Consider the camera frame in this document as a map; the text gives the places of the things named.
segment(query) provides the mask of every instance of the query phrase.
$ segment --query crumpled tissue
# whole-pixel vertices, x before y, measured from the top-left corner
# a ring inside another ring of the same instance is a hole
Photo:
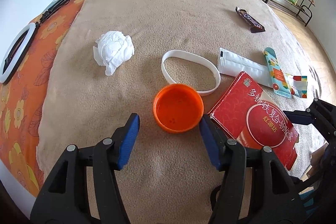
[[[134,55],[134,46],[129,35],[119,31],[109,31],[96,40],[93,58],[98,65],[106,66],[105,74],[111,76],[116,69]]]

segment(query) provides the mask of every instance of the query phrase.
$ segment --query chocolate bar wrapper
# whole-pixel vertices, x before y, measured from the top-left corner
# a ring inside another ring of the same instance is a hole
[[[236,7],[236,12],[251,26],[251,33],[265,32],[264,26],[256,21],[253,17],[251,17],[246,10]]]

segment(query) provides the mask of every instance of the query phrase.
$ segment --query tan rug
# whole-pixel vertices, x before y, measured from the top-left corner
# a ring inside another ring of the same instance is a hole
[[[252,34],[236,14],[236,6],[249,11],[266,32]],[[98,37],[110,30],[130,35],[135,55],[114,75],[105,76],[105,68],[93,59],[92,47]],[[131,223],[207,223],[211,214],[209,196],[221,183],[223,174],[210,164],[198,128],[170,135],[156,125],[152,100],[167,85],[161,73],[165,52],[185,50],[217,65],[219,47],[260,64],[265,64],[263,49],[273,47],[285,72],[308,75],[308,99],[286,99],[264,87],[284,110],[304,110],[316,93],[320,96],[320,87],[314,80],[317,76],[311,74],[314,69],[307,54],[262,1],[85,0],[51,70],[39,127],[40,168],[48,175],[67,145],[95,145],[136,112],[141,122],[139,135],[129,164],[117,172]],[[166,63],[177,81],[196,89],[214,85],[203,67],[176,59]],[[232,77],[222,76],[218,90],[203,97],[206,112],[232,81]],[[300,176],[309,165],[310,152],[322,146],[323,139],[312,127],[296,128],[300,133],[299,156],[292,173]],[[91,184],[89,188],[92,202]],[[245,198],[246,210],[248,194]],[[92,214],[97,216],[94,203],[92,208]]]

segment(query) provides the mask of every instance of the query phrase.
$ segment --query red cardboard box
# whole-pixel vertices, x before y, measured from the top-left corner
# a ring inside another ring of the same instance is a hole
[[[229,138],[245,147],[270,146],[290,170],[297,154],[299,136],[292,123],[266,92],[242,71],[208,113]]]

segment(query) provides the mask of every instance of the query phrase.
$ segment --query white silicone band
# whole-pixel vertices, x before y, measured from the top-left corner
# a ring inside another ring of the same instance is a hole
[[[209,60],[203,58],[202,56],[192,54],[190,52],[180,51],[180,50],[168,51],[162,57],[161,70],[162,70],[163,76],[165,77],[165,79],[167,80],[167,82],[169,84],[176,84],[176,82],[168,74],[168,72],[165,68],[165,65],[164,65],[165,60],[169,57],[177,57],[177,58],[180,58],[180,59],[184,59],[184,60],[188,60],[188,61],[191,61],[191,62],[194,62],[194,63],[198,63],[198,64],[201,64],[201,65],[207,67],[209,70],[211,70],[211,72],[213,73],[213,75],[215,77],[215,80],[216,80],[216,86],[212,90],[198,91],[197,93],[200,96],[209,95],[209,94],[213,93],[219,87],[219,84],[221,83],[221,75],[219,74],[219,71],[214,64],[212,64]]]

